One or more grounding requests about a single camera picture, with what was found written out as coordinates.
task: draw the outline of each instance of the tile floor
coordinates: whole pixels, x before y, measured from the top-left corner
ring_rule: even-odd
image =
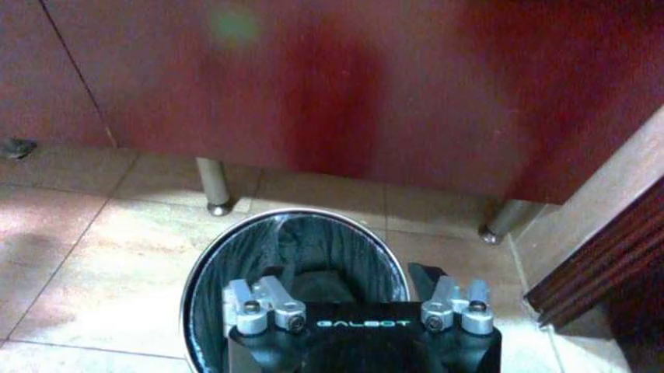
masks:
[[[177,313],[193,261],[228,226],[284,206],[340,212],[403,264],[490,282],[503,371],[629,371],[610,341],[537,328],[509,240],[475,238],[490,200],[245,166],[227,177],[237,203],[213,218],[192,159],[41,146],[0,160],[0,372],[188,371]]]

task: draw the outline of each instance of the black trash bag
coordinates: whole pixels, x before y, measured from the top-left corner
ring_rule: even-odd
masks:
[[[276,274],[303,302],[407,302],[387,247],[358,224],[314,210],[274,211],[228,230],[201,254],[183,294],[181,325],[196,371],[228,371],[223,287]]]

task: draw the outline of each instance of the silver clamp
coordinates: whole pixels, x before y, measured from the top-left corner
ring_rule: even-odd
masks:
[[[306,306],[292,299],[274,276],[260,278],[248,289],[245,280],[232,280],[223,290],[224,336],[233,326],[244,335],[267,329],[267,313],[274,311],[276,327],[291,333],[304,328]]]
[[[473,280],[462,297],[457,280],[441,276],[431,299],[422,303],[420,322],[433,332],[446,330],[454,324],[454,313],[461,315],[461,327],[469,333],[485,335],[493,332],[494,313],[489,306],[489,285]]]
[[[253,298],[247,281],[232,280],[224,289],[224,335],[232,326],[244,335],[261,333],[267,329],[267,309]]]
[[[486,335],[494,330],[494,311],[489,297],[486,281],[473,280],[467,288],[467,307],[461,312],[461,327],[469,333]]]
[[[451,277],[441,276],[431,299],[422,303],[420,322],[430,332],[439,332],[454,324],[453,303],[450,302],[454,288],[458,288],[457,281]]]

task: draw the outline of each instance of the screw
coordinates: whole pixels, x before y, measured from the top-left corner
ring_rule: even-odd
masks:
[[[288,331],[292,333],[299,333],[304,328],[304,317],[300,315],[292,316],[288,319]]]
[[[244,312],[249,315],[260,312],[260,303],[256,301],[245,301],[244,302]]]
[[[470,309],[471,312],[485,312],[486,304],[482,301],[471,301],[470,304],[467,305],[467,308]]]
[[[443,321],[438,316],[428,316],[424,325],[430,332],[439,332],[443,329]]]

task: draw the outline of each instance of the logo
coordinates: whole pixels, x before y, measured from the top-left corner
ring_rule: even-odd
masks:
[[[366,320],[363,322],[343,321],[343,320],[320,320],[315,323],[319,328],[394,328],[396,326],[407,326],[408,320]]]

